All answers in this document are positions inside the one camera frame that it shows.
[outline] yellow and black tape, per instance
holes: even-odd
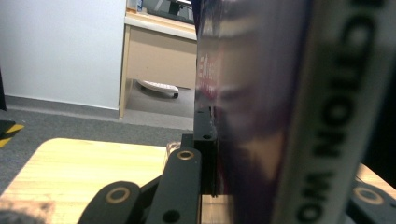
[[[24,126],[20,124],[14,124],[5,133],[0,133],[0,147],[5,146],[17,132],[19,132]]]

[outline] black object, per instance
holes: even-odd
[[[396,200],[382,189],[357,181],[346,213],[357,224],[393,224]]]
[[[202,185],[203,194],[216,196],[216,167],[218,134],[212,119],[211,107],[196,110],[194,114],[193,144],[202,154]]]
[[[1,77],[1,69],[0,69],[0,109],[7,110],[6,96],[4,95],[4,88],[3,88],[3,79]]]
[[[141,189],[115,182],[102,188],[78,224],[200,223],[201,153],[183,147],[171,153],[163,175]]]
[[[177,14],[176,15],[175,14],[170,14],[170,13],[164,12],[164,11],[156,11],[156,10],[153,10],[153,9],[148,9],[148,14],[154,15],[154,16],[158,16],[158,17],[163,17],[163,18],[166,18],[166,19],[169,19],[169,20],[181,21],[181,22],[185,22],[185,23],[188,23],[188,24],[194,24],[194,20],[190,20],[190,19],[187,19],[185,17],[178,16]]]
[[[396,188],[396,67],[363,163]]]

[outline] light wooden tabletop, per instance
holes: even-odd
[[[46,223],[77,223],[93,196],[104,186],[124,180],[139,186],[160,175],[166,148],[52,139],[26,163],[0,197],[0,208],[12,208]],[[396,190],[365,166],[358,179],[396,198]],[[203,197],[202,223],[229,223],[227,197]]]

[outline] gray carpet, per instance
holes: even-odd
[[[13,180],[35,150],[52,138],[74,138],[105,142],[166,146],[180,141],[188,130],[156,128],[113,121],[81,119],[20,110],[0,111],[0,119],[10,119],[25,127],[0,148],[0,194]]]

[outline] bolt hole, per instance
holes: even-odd
[[[181,151],[179,153],[177,153],[177,156],[179,159],[183,160],[183,161],[187,161],[190,160],[194,157],[194,154],[190,151]]]
[[[180,219],[180,213],[176,210],[169,210],[163,214],[163,221],[166,223],[177,223]]]

